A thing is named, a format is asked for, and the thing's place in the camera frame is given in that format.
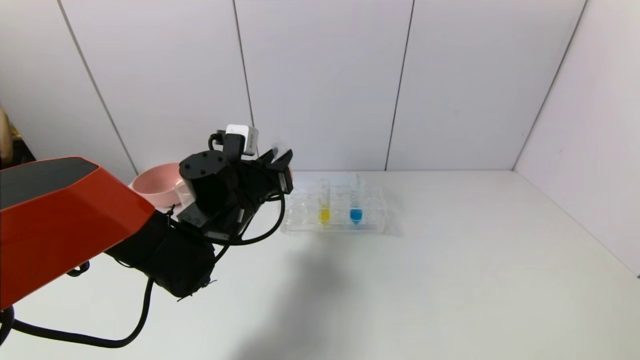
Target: wire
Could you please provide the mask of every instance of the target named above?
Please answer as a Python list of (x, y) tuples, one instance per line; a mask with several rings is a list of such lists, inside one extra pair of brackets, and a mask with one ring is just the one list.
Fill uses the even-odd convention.
[(151, 289), (153, 288), (154, 280), (153, 278), (149, 278), (147, 281), (147, 288), (145, 289), (145, 298), (142, 303), (142, 314), (140, 314), (140, 320), (138, 320), (138, 324), (133, 332), (122, 340), (108, 340), (102, 338), (95, 338), (93, 336), (82, 335), (82, 334), (74, 334), (72, 332), (64, 332), (57, 331), (51, 329), (45, 329), (43, 327), (37, 327), (34, 325), (30, 325), (28, 323), (24, 323), (19, 320), (13, 321), (13, 330), (23, 332), (25, 334), (38, 336), (39, 338), (47, 338), (52, 340), (60, 340), (67, 341), (69, 343), (78, 343), (84, 345), (91, 345), (94, 347), (105, 347), (105, 348), (120, 348), (130, 344), (135, 338), (138, 337), (140, 331), (145, 326), (145, 322), (147, 321), (147, 315), (149, 314), (149, 305), (151, 303)]
[(7, 307), (0, 314), (0, 321), (2, 322), (2, 326), (0, 327), (0, 346), (2, 346), (6, 337), (9, 336), (9, 332), (11, 332), (14, 321), (13, 315), (13, 306)]

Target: white backdrop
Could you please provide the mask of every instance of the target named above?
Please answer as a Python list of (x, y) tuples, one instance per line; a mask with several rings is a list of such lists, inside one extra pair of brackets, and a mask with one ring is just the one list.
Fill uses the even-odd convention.
[[(229, 123), (288, 143), (299, 170), (511, 169), (584, 2), (60, 1), (139, 171)], [(39, 158), (130, 179), (61, 9), (33, 6), (0, 3), (9, 115)]]
[(590, 1), (515, 170), (640, 274), (640, 1)]
[(144, 171), (251, 124), (232, 1), (63, 0), (122, 135)]
[(513, 168), (584, 0), (416, 0), (389, 170)]
[(0, 99), (36, 158), (80, 155), (133, 180), (55, 1), (0, 1)]

